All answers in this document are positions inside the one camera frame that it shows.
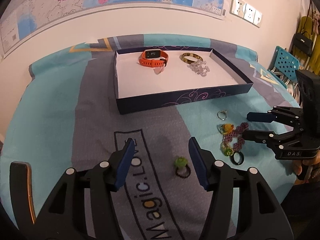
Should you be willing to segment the right hand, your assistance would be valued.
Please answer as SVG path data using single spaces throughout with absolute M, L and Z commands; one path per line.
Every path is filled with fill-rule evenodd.
M 308 160 L 294 160 L 292 167 L 299 181 L 307 181 L 319 175 L 319 154 Z

